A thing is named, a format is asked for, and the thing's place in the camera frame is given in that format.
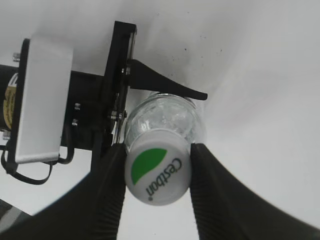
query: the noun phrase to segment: cestbon logo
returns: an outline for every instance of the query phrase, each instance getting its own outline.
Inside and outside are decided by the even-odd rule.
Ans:
[[[145,174],[157,167],[165,158],[167,150],[152,148],[141,153],[133,162],[131,167],[131,179],[133,185]]]

